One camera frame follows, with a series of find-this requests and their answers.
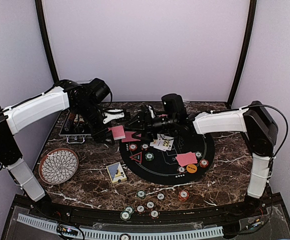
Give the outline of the dealt card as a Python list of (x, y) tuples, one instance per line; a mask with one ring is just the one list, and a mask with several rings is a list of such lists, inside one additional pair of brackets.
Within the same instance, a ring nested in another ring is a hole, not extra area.
[(160, 117), (160, 118), (162, 118), (162, 117), (168, 117), (168, 115), (167, 114), (161, 114), (158, 117)]
[(196, 160), (185, 160), (185, 161), (184, 160), (181, 160), (181, 161), (177, 160), (177, 162), (181, 167), (184, 167), (184, 166), (187, 166), (188, 164), (197, 164), (198, 160), (196, 157)]
[(132, 137), (135, 131), (125, 131), (124, 133), (125, 133), (125, 138), (121, 139), (122, 143), (140, 141), (140, 139)]

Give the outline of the red-backed card deck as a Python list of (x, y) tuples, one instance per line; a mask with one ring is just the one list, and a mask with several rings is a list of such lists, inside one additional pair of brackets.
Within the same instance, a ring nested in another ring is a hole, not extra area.
[(109, 127), (108, 130), (111, 131), (113, 139), (115, 141), (126, 138), (125, 130), (124, 130), (124, 127), (122, 125)]

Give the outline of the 100 chips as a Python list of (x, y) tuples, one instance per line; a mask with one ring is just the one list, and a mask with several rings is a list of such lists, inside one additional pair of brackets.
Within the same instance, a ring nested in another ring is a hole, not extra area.
[(141, 150), (142, 151), (147, 151), (150, 148), (150, 146), (147, 143), (144, 143), (141, 145)]
[(177, 168), (177, 171), (179, 174), (184, 174), (186, 172), (186, 169), (184, 167), (180, 166)]

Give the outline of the red 5 chips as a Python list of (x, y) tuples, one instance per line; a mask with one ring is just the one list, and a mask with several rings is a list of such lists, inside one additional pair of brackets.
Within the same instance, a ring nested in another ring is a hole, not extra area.
[(206, 160), (206, 159), (202, 159), (200, 162), (199, 162), (199, 166), (201, 168), (207, 168), (209, 166), (209, 162)]
[(137, 150), (137, 148), (138, 148), (138, 145), (136, 144), (136, 143), (131, 143), (131, 144), (129, 144), (129, 146), (128, 146), (128, 149), (130, 150), (130, 151), (135, 151), (135, 150)]

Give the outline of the red triangle all-in marker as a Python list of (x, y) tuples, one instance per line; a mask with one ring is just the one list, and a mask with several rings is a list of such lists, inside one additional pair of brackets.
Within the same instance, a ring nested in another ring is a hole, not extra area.
[(136, 153), (129, 157), (131, 160), (136, 161), (137, 163), (142, 163), (142, 152)]

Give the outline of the green 20 chips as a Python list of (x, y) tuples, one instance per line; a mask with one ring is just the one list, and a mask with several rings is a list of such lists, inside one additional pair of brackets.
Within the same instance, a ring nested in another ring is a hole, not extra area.
[(202, 157), (202, 153), (200, 151), (197, 151), (195, 153), (195, 155), (196, 155), (197, 158), (201, 158)]
[(153, 161), (154, 158), (155, 158), (155, 156), (154, 156), (154, 154), (151, 153), (151, 152), (147, 152), (147, 153), (145, 154), (145, 159), (146, 159), (147, 161)]

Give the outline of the orange big blind button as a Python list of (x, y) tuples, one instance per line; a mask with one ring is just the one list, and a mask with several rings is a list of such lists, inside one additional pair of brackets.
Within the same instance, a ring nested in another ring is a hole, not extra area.
[(190, 174), (194, 174), (198, 171), (198, 167), (191, 163), (186, 166), (186, 171)]

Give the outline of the black orange 100 chip stack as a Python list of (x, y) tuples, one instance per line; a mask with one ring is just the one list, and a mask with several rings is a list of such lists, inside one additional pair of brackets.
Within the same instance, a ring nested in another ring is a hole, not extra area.
[(165, 199), (165, 195), (163, 193), (158, 193), (156, 197), (160, 201)]

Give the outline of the red 5 chip stack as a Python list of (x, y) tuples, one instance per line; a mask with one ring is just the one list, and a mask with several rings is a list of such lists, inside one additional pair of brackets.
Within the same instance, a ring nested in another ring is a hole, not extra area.
[(189, 192), (187, 190), (181, 190), (178, 193), (178, 199), (182, 202), (186, 201), (189, 198)]

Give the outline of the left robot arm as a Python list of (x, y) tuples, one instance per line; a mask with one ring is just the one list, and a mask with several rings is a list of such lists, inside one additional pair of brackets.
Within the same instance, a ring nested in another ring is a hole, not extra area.
[(6, 168), (27, 196), (36, 202), (36, 210), (45, 218), (56, 213), (49, 195), (43, 189), (23, 155), (14, 136), (28, 125), (66, 109), (77, 110), (91, 129), (94, 141), (110, 138), (108, 124), (122, 112), (105, 110), (99, 104), (111, 93), (106, 83), (95, 78), (87, 84), (60, 80), (49, 90), (13, 106), (0, 107), (0, 166)]

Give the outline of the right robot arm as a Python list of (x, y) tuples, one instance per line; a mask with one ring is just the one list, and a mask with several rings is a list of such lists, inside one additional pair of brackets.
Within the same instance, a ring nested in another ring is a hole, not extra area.
[(246, 133), (252, 155), (252, 169), (247, 201), (240, 205), (240, 213), (251, 217), (260, 208), (259, 199), (265, 190), (275, 158), (278, 125), (260, 101), (234, 110), (187, 113), (179, 94), (161, 98), (164, 113), (159, 116), (151, 106), (142, 105), (140, 112), (126, 123), (133, 137), (151, 141), (160, 130), (177, 130), (190, 135), (219, 132)]

